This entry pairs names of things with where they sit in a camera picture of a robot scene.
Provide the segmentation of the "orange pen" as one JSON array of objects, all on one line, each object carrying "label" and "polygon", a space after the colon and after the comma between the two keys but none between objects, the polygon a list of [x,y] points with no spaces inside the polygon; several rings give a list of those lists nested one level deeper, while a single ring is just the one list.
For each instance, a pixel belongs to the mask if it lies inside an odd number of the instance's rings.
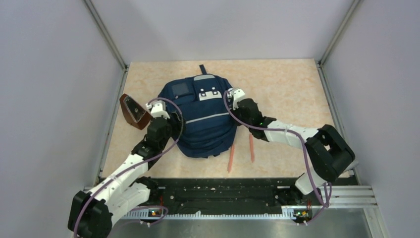
[{"label": "orange pen", "polygon": [[230,173],[232,170],[232,164],[233,164],[233,159],[234,159],[234,149],[235,149],[235,146],[232,145],[230,147],[229,160],[228,160],[228,165],[227,165],[228,173]]},{"label": "orange pen", "polygon": [[251,162],[255,161],[255,151],[254,151],[254,138],[252,134],[249,134],[249,146],[250,146],[250,158]]}]

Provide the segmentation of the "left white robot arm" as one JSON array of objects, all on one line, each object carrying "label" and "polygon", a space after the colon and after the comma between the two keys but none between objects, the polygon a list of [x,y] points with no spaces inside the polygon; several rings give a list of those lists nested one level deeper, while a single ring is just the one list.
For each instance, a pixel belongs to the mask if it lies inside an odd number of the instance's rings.
[{"label": "left white robot arm", "polygon": [[136,206],[155,204],[158,190],[149,179],[139,182],[138,177],[167,152],[169,138],[179,138],[184,127],[182,114],[153,118],[144,138],[110,176],[87,192],[77,192],[67,225],[74,237],[106,238],[115,224]]}]

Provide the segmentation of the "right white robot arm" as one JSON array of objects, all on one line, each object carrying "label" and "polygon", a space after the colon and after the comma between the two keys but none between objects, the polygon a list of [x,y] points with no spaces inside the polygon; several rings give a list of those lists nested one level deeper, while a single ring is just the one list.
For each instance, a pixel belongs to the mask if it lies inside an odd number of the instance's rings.
[{"label": "right white robot arm", "polygon": [[332,125],[311,128],[286,124],[263,116],[257,103],[250,98],[234,99],[231,113],[254,138],[302,149],[306,172],[290,191],[296,204],[304,204],[319,186],[336,181],[355,160],[355,153]]}]

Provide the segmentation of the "navy blue backpack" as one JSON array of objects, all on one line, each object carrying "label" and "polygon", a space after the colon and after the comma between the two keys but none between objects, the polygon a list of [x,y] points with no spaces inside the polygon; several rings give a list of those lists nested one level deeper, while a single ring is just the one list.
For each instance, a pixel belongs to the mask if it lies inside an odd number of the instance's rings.
[{"label": "navy blue backpack", "polygon": [[232,88],[229,81],[207,73],[173,80],[164,85],[159,97],[171,100],[169,114],[182,112],[183,132],[176,132],[180,151],[190,158],[218,156],[233,145],[237,125],[225,108],[222,95]]}]

